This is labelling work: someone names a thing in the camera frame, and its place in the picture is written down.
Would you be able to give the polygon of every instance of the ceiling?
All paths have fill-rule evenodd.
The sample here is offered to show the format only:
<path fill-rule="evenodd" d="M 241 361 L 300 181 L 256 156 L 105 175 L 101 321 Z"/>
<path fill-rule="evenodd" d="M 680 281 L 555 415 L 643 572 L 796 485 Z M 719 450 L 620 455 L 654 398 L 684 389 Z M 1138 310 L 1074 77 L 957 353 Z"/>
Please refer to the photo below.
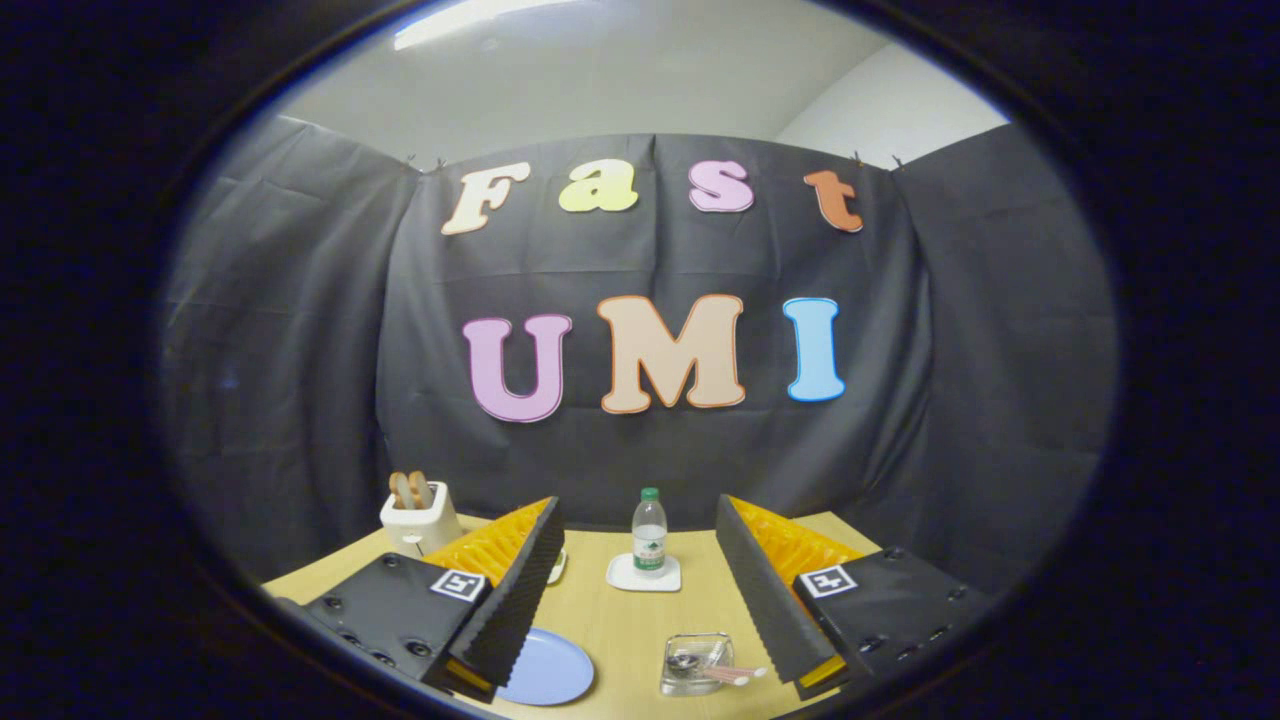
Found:
<path fill-rule="evenodd" d="M 801 0 L 576 0 L 393 49 L 396 29 L 279 111 L 420 168 L 549 140 L 774 140 L 888 40 Z"/>

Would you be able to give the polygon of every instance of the black fabric curtain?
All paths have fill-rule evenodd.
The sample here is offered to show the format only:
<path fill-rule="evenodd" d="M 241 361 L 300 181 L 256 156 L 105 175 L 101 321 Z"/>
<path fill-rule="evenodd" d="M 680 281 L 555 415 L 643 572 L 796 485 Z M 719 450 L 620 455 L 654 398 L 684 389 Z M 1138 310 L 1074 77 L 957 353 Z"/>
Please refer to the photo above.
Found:
<path fill-rule="evenodd" d="M 636 204 L 568 213 L 570 170 L 635 168 Z M 690 167 L 735 160 L 754 204 L 703 213 Z M 468 172 L 527 161 L 488 223 L 442 234 Z M 858 233 L 804 176 L 856 188 Z M 279 118 L 216 174 L 165 297 L 165 411 L 183 491 L 227 552 L 270 579 L 379 527 L 390 469 L 448 482 L 461 512 L 561 496 L 570 525 L 625 529 L 641 487 L 673 529 L 722 492 L 833 510 L 984 589 L 1068 518 L 1102 442 L 1115 368 L 1103 268 L 1066 191 L 1011 127 L 890 173 L 769 142 L 612 136 L 420 174 Z M 732 295 L 742 402 L 616 415 L 602 300 L 653 301 L 678 336 Z M 845 392 L 787 395 L 795 297 L 827 297 Z M 535 386 L 532 315 L 572 319 L 563 397 L 499 420 L 471 389 L 462 327 L 504 318 L 507 388 Z M 684 395 L 692 386 L 690 375 Z"/>
<path fill-rule="evenodd" d="M 847 518 L 1004 591 L 1071 519 L 1103 448 L 1119 373 L 1106 263 L 1070 190 L 1016 126 L 893 178 L 931 281 L 927 439 L 910 477 Z"/>
<path fill-rule="evenodd" d="M 163 418 L 191 511 L 266 580 L 380 527 L 378 336 L 419 173 L 292 119 L 246 137 L 175 255 Z"/>
<path fill-rule="evenodd" d="M 602 158 L 635 167 L 636 204 L 563 210 L 570 170 Z M 751 208 L 699 211 L 687 176 L 701 160 L 740 163 Z M 499 210 L 486 210 L 484 228 L 440 234 L 463 174 L 518 161 L 530 163 L 531 176 Z M 803 181 L 817 170 L 856 188 L 861 232 L 823 219 Z M 379 421 L 393 465 L 444 479 L 457 507 L 479 515 L 558 495 L 571 527 L 630 529 L 646 486 L 662 491 L 677 530 L 713 527 L 722 492 L 785 514 L 838 509 L 887 482 L 911 445 L 928 373 L 927 290 L 906 209 L 878 168 L 701 136 L 600 137 L 492 155 L 424 177 L 399 225 L 379 348 Z M 746 398 L 699 409 L 684 398 L 666 407 L 654 396 L 644 413 L 602 410 L 612 340 L 598 304 L 648 297 L 678 336 L 694 302 L 710 293 L 742 300 L 736 359 Z M 787 395 L 796 336 L 782 304 L 792 297 L 840 305 L 833 334 L 846 389 L 836 400 Z M 508 389 L 527 393 L 535 364 L 524 323 L 545 313 L 573 322 L 561 407 L 529 424 L 492 418 L 472 396 L 462 325 L 511 322 Z"/>

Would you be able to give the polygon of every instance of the plastic bottle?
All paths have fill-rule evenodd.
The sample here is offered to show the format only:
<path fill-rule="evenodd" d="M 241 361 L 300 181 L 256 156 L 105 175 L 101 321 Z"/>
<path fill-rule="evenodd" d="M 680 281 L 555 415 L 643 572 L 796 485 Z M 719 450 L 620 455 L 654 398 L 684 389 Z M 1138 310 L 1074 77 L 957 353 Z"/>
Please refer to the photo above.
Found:
<path fill-rule="evenodd" d="M 640 491 L 640 505 L 631 516 L 631 561 L 641 575 L 660 575 L 667 560 L 667 514 L 658 502 L 658 488 Z"/>

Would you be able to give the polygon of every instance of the table surface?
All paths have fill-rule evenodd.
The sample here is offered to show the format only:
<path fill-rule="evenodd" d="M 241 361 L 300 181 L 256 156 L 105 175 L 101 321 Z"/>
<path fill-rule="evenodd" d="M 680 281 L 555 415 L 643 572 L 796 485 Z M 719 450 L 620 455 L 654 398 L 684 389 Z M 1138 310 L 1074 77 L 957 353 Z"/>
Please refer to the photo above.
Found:
<path fill-rule="evenodd" d="M 458 519 L 466 530 L 489 523 L 467 515 Z M 831 512 L 797 518 L 796 523 L 859 552 L 869 555 L 879 550 Z M 262 587 L 273 596 L 311 602 L 390 550 L 385 530 L 379 529 Z M 591 689 L 573 702 L 553 707 L 517 705 L 502 698 L 494 698 L 492 705 L 462 701 L 520 720 L 652 720 L 676 714 L 684 719 L 730 719 L 774 717 L 835 692 L 801 702 L 794 685 L 778 682 L 714 530 L 667 536 L 667 553 L 680 560 L 682 574 L 681 589 L 669 593 L 627 592 L 604 582 L 609 560 L 631 552 L 630 533 L 566 530 L 564 550 L 568 553 L 564 574 L 543 594 L 534 626 L 557 633 L 586 651 L 595 665 Z M 730 634 L 736 665 L 763 665 L 769 669 L 768 674 L 745 687 L 723 687 L 707 696 L 663 696 L 658 682 L 667 638 L 712 632 Z"/>

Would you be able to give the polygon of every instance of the letter i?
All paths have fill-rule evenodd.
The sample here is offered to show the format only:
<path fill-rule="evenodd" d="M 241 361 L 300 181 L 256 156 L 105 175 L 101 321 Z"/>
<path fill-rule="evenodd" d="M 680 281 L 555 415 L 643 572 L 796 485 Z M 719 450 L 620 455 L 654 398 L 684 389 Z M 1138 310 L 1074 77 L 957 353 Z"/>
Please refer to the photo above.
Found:
<path fill-rule="evenodd" d="M 818 402 L 840 397 L 845 383 L 836 377 L 836 345 L 832 320 L 840 305 L 826 297 L 796 297 L 782 304 L 782 314 L 796 328 L 796 380 L 787 395 L 800 402 Z"/>

